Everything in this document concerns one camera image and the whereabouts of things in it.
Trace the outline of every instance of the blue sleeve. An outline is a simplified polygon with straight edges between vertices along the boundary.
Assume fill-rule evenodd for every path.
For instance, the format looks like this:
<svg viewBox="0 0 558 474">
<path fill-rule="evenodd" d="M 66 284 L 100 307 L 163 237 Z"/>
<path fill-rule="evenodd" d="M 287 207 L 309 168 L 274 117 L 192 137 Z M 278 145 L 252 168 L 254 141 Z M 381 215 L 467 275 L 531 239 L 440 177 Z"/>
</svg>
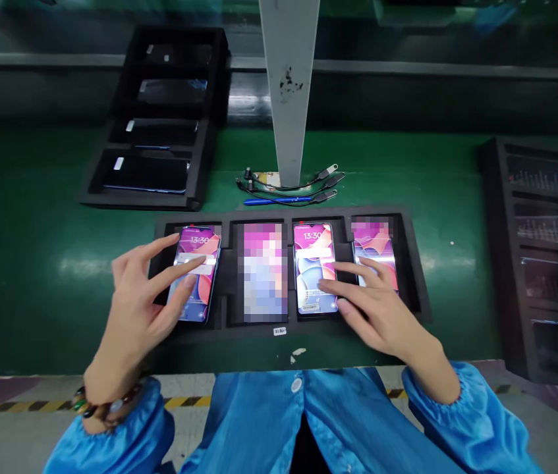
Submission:
<svg viewBox="0 0 558 474">
<path fill-rule="evenodd" d="M 527 453 L 529 433 L 522 421 L 503 407 L 474 366 L 452 366 L 461 395 L 451 405 L 424 394 L 408 368 L 402 374 L 410 409 L 426 436 L 467 472 L 541 473 Z"/>
<path fill-rule="evenodd" d="M 113 434 L 88 434 L 81 417 L 76 417 L 55 446 L 44 473 L 152 474 L 160 468 L 174 433 L 160 382 L 148 379 L 138 405 Z"/>
</svg>

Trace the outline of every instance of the green table surface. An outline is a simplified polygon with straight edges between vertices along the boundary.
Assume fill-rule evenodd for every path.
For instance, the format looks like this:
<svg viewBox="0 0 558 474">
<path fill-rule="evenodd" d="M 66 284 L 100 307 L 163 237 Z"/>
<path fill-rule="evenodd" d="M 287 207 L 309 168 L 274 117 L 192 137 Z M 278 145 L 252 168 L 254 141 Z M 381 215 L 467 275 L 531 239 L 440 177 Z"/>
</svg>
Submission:
<svg viewBox="0 0 558 474">
<path fill-rule="evenodd" d="M 153 237 L 158 212 L 77 203 L 100 131 L 0 126 L 0 375 L 83 372 L 105 327 L 111 260 Z M 410 209 L 433 311 L 427 328 L 455 359 L 501 357 L 491 229 L 476 168 L 476 146 L 488 138 L 308 132 L 305 139 L 303 176 L 332 163 L 347 172 L 339 195 L 323 205 Z M 558 138 L 546 142 L 558 146 Z M 246 196 L 234 178 L 247 166 L 276 169 L 271 130 L 220 133 L 202 210 L 245 211 Z M 291 365 L 297 348 L 307 351 Z M 330 334 L 235 339 L 180 346 L 171 353 L 174 373 L 394 362 L 357 337 Z"/>
</svg>

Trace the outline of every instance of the gray pillar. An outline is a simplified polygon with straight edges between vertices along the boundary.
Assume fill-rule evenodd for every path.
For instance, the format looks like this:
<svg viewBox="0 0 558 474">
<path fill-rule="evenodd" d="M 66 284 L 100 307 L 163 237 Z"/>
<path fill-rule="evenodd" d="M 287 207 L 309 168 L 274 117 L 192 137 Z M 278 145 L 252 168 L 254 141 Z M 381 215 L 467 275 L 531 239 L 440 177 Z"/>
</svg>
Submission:
<svg viewBox="0 0 558 474">
<path fill-rule="evenodd" d="M 282 186 L 300 184 L 320 0 L 259 0 Z"/>
</svg>

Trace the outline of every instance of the beaded bracelet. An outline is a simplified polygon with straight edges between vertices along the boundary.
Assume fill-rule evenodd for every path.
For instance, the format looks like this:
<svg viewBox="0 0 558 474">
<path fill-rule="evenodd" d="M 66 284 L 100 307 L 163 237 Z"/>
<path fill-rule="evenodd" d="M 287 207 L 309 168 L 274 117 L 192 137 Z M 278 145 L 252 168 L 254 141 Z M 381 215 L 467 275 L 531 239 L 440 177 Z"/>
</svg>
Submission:
<svg viewBox="0 0 558 474">
<path fill-rule="evenodd" d="M 130 403 L 139 391 L 141 391 L 144 382 L 145 377 L 136 382 L 123 397 L 118 398 L 111 403 L 102 405 L 94 405 L 90 403 L 86 399 L 86 388 L 82 386 L 74 393 L 74 397 L 72 398 L 72 409 L 77 415 L 83 416 L 83 418 L 91 418 L 94 416 L 96 419 L 103 422 L 110 433 L 113 433 L 114 428 L 120 425 L 123 420 L 117 419 L 114 421 L 108 421 L 107 417 L 111 413 L 117 413 L 124 405 Z"/>
</svg>

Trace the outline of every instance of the stylus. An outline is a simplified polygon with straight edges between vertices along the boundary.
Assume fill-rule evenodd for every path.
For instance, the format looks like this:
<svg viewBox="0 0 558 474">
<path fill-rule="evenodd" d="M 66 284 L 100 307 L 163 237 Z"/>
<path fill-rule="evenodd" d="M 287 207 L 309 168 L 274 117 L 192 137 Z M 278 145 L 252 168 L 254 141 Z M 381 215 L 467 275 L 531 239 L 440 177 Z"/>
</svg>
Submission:
<svg viewBox="0 0 558 474">
<path fill-rule="evenodd" d="M 295 197 L 278 197 L 275 201 L 278 202 L 307 202 L 311 201 L 312 198 L 304 197 L 304 196 L 295 196 Z M 269 199 L 246 199 L 244 201 L 244 205 L 264 205 L 264 204 L 272 204 L 273 202 Z"/>
</svg>

